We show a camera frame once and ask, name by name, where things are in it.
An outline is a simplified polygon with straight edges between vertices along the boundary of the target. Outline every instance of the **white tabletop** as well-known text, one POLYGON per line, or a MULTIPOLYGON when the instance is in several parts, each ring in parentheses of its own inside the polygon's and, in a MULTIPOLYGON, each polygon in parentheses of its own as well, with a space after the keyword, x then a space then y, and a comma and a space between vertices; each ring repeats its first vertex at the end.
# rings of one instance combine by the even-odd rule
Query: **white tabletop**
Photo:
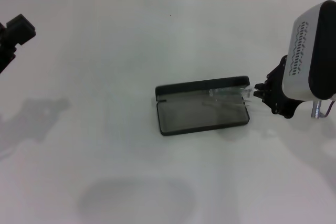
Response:
POLYGON ((0 0, 37 31, 0 74, 0 222, 335 223, 336 112, 251 106, 243 127, 163 137, 153 104, 162 84, 264 82, 322 1, 0 0))

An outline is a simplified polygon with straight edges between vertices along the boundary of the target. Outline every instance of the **clear plastic object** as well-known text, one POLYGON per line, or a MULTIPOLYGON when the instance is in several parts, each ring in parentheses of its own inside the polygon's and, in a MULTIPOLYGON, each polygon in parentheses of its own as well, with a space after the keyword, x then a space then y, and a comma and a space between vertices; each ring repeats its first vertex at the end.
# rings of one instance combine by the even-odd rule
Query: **clear plastic object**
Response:
POLYGON ((221 88, 221 89, 210 89, 209 95, 212 98, 221 98, 226 95, 237 95, 240 94, 243 99, 253 97, 253 92, 258 91, 251 86, 243 87, 229 87, 229 88, 221 88))

